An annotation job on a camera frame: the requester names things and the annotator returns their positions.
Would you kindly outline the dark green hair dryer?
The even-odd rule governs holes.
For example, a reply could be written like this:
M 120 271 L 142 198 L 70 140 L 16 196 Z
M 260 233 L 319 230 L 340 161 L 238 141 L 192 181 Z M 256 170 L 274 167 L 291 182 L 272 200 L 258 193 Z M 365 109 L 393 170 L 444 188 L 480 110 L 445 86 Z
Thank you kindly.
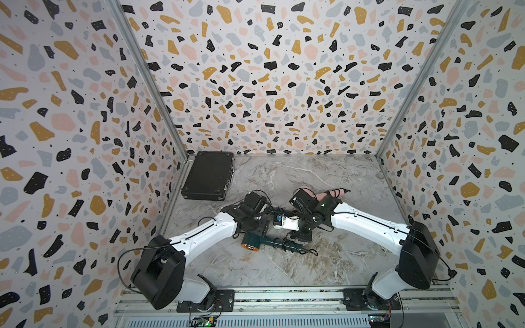
M 259 251 L 262 245 L 267 245 L 282 251 L 289 251 L 291 253 L 304 254 L 306 250 L 301 244 L 292 242 L 288 239 L 259 237 L 253 233 L 246 232 L 241 242 L 241 246 L 250 251 Z

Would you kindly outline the pink hair dryer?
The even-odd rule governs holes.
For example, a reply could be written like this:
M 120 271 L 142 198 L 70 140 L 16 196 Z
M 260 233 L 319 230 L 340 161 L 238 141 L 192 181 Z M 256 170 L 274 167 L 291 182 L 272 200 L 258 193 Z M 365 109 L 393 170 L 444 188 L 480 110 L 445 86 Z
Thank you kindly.
M 310 190 L 309 188 L 306 188 L 306 187 L 303 187 L 302 190 L 304 190 L 308 195 L 310 196 L 314 196 L 315 198 L 317 198 L 319 201 L 321 201 L 322 199 L 324 199 L 325 197 L 327 196 L 331 196 L 333 198 L 341 198 L 343 197 L 347 192 L 349 192 L 348 189 L 344 189 L 344 188 L 341 188 L 341 189 L 333 189 L 333 190 L 329 190 L 329 191 L 322 191 L 318 194 L 316 194 L 314 191 Z

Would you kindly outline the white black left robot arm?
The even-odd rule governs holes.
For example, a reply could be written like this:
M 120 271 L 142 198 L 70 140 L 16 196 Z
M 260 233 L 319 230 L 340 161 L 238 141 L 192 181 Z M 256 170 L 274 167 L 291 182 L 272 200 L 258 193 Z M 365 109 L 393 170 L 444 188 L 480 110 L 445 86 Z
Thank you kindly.
M 156 236 L 142 251 L 131 282 L 156 310 L 173 302 L 213 307 L 217 288 L 206 277 L 191 279 L 185 269 L 206 250 L 240 232 L 257 230 L 259 217 L 270 201 L 257 191 L 224 207 L 215 217 L 179 236 Z

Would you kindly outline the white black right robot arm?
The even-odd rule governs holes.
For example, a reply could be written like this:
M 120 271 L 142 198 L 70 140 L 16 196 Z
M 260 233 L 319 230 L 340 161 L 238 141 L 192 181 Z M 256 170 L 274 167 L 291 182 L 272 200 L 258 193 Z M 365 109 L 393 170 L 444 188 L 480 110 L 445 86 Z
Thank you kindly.
M 349 296 L 346 306 L 377 310 L 407 288 L 430 289 L 442 257 L 428 227 L 421 222 L 398 224 L 361 211 L 343 201 L 347 192 L 335 189 L 316 194 L 299 188 L 290 200 L 297 211 L 292 238 L 307 242 L 314 229 L 325 225 L 359 235 L 398 258 L 385 273 L 374 273 L 359 295 Z

